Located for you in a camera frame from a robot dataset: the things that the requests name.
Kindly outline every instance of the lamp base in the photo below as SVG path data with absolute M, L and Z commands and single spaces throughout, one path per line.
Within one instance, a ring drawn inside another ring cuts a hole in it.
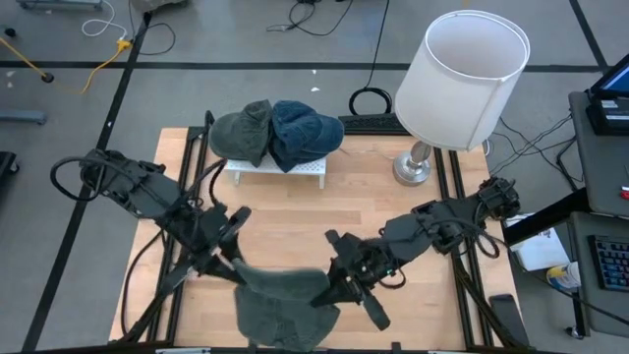
M 405 151 L 393 162 L 393 176 L 401 185 L 419 186 L 430 176 L 430 164 L 427 160 L 418 164 L 414 163 L 411 160 L 411 153 Z

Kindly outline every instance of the table leg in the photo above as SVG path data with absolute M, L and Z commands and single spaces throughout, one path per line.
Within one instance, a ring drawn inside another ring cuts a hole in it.
M 536 212 L 524 220 L 504 229 L 504 241 L 512 246 L 564 221 L 572 211 L 592 211 L 585 187 L 568 197 Z

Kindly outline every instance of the yellow object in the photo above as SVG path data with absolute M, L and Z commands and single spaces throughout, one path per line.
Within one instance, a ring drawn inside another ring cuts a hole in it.
M 20 51 L 18 49 L 14 48 L 11 44 L 9 44 L 9 42 L 7 42 L 3 37 L 0 37 L 0 43 L 4 44 L 4 46 L 9 48 L 9 50 L 11 50 L 16 56 L 18 56 L 18 58 L 20 58 L 22 61 L 27 63 L 27 65 L 29 65 L 33 70 L 37 71 L 37 73 L 42 78 L 46 77 L 46 73 L 44 73 L 43 71 L 41 71 L 41 69 L 37 68 L 34 64 L 32 64 L 30 62 L 30 60 L 26 56 L 24 56 L 22 53 L 20 53 Z M 132 46 L 132 44 L 131 44 L 131 42 L 129 40 L 118 39 L 117 43 L 118 43 L 118 50 L 116 50 L 116 54 L 114 54 L 114 56 L 109 58 L 104 63 L 98 65 L 94 70 L 91 71 L 91 73 L 89 73 L 89 77 L 87 77 L 86 85 L 83 87 L 83 89 L 80 92 L 76 92 L 76 91 L 72 91 L 71 90 L 71 93 L 77 93 L 77 94 L 84 94 L 84 93 L 86 93 L 87 89 L 89 89 L 89 85 L 91 85 L 91 79 L 94 77 L 96 72 L 98 70 L 106 67 L 107 65 L 109 65 L 109 63 L 111 63 L 112 61 L 116 60 L 116 58 L 118 58 L 118 56 L 120 56 L 120 54 L 122 54 L 123 51 L 131 48 L 131 46 Z

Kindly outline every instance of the gray cap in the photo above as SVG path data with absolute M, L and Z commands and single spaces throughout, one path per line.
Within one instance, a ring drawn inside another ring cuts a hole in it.
M 249 103 L 242 112 L 222 116 L 209 130 L 209 147 L 220 157 L 247 160 L 258 167 L 270 139 L 272 114 L 265 99 Z

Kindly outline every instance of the silver lamp base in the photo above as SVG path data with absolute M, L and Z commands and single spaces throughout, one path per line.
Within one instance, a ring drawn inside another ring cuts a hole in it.
M 419 186 L 430 176 L 430 146 L 423 142 L 413 145 L 411 151 L 404 151 L 393 162 L 393 176 L 401 185 Z

